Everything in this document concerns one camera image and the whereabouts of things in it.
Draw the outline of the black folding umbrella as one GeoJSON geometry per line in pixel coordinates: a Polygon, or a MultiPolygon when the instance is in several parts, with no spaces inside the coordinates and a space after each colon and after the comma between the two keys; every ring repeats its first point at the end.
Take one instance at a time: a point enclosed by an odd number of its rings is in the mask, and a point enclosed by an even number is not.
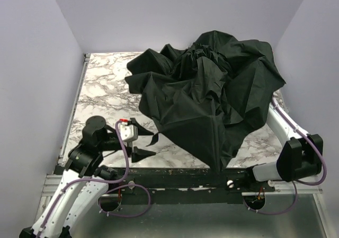
{"type": "Polygon", "coordinates": [[[127,63],[129,91],[158,132],[220,172],[262,128],[285,85],[271,45],[209,31],[184,50],[167,44],[127,63]]]}

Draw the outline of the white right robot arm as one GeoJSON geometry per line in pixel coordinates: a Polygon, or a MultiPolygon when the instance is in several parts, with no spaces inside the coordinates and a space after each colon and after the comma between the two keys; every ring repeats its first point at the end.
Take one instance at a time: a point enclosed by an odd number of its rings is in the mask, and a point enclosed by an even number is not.
{"type": "Polygon", "coordinates": [[[321,136],[301,128],[275,98],[269,105],[266,123],[281,143],[281,153],[274,162],[246,168],[246,181],[297,181],[307,186],[322,184],[327,177],[327,166],[321,136]]]}

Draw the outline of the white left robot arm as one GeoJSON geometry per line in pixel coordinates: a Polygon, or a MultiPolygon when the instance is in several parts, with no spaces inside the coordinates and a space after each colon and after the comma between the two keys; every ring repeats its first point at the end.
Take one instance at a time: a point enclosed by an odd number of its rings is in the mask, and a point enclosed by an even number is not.
{"type": "Polygon", "coordinates": [[[20,237],[71,237],[71,229],[99,200],[110,192],[120,192],[126,185],[130,162],[153,155],[141,153],[129,145],[138,136],[153,135],[134,118],[120,119],[114,127],[101,116],[87,119],[82,139],[68,154],[60,183],[50,203],[38,220],[20,232],[20,237]],[[108,166],[101,165],[104,151],[122,151],[126,168],[120,177],[108,166]]]}

